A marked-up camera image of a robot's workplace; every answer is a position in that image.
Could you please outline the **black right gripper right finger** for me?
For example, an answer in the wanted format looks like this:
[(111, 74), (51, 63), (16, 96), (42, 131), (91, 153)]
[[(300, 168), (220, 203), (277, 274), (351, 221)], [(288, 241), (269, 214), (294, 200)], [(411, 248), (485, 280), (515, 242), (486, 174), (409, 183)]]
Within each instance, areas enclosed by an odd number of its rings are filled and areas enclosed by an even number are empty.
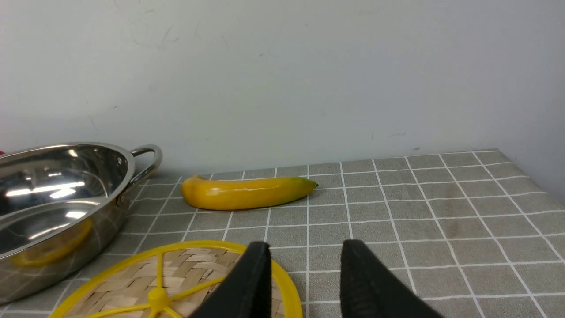
[(357, 239), (343, 242), (340, 308), (343, 318), (441, 318)]

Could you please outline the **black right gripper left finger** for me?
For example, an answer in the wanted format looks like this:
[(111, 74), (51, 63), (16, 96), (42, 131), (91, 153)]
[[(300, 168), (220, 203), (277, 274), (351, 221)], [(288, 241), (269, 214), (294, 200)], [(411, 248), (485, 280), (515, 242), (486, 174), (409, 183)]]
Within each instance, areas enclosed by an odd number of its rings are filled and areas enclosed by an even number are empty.
[(250, 243), (228, 276), (190, 317), (270, 318), (271, 264), (270, 246)]

